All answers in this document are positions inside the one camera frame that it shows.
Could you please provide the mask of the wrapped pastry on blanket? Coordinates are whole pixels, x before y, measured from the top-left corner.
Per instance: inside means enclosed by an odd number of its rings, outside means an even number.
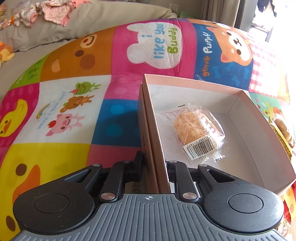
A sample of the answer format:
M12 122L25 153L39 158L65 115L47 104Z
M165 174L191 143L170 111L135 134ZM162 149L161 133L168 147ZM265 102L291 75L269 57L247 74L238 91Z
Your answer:
M273 131L277 135L279 141L281 142L285 152L289 158L292 160L293 155L295 155L295 135L291 129L288 128L285 118L280 114L273 114L268 119Z

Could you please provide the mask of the colourful cartoon patchwork blanket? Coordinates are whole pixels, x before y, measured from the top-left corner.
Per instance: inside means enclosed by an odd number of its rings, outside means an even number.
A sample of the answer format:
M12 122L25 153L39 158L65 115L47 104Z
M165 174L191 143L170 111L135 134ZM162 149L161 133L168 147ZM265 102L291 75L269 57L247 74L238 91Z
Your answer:
M224 24L170 19L101 30L41 58L1 102L1 240L20 232L13 203L23 192L96 158L134 158L145 74L247 90L269 117L295 97L277 50Z

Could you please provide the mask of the round pastry snack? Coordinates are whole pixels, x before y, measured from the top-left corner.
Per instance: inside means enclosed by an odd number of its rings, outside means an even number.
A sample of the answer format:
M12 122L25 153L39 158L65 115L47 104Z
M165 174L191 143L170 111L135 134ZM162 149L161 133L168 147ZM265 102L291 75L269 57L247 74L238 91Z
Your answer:
M207 108L184 104L167 111L159 111L157 115L173 128L189 161L203 164L216 154L220 158L224 157L220 150L225 142L225 132Z

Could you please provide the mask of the pink baby clothes pile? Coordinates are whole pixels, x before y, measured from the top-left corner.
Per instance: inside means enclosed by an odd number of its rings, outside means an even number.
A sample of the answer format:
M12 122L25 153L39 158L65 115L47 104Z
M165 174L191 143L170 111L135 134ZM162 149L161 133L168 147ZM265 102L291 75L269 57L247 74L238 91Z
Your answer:
M8 6L5 1L1 1L1 30L20 24L32 27L39 16L43 16L46 21L62 25L67 25L70 14L81 4L90 4L92 1L21 1L18 6L11 10L11 14L5 15Z

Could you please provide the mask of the pink cardboard box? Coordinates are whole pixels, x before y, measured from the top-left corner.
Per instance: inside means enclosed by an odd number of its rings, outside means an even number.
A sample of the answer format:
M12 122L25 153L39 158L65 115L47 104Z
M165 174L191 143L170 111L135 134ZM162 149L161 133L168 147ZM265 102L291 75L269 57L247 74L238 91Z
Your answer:
M278 195L295 181L295 158L244 90L146 74L138 121L147 182L156 192L171 191L167 161L210 165Z

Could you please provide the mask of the orange yellow plush toy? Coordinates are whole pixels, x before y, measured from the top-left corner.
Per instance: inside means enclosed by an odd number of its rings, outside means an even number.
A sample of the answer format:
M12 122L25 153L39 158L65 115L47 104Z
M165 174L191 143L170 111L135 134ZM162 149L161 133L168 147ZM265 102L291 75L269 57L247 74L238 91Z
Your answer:
M0 66L4 62L11 60L14 56L13 47L0 42Z

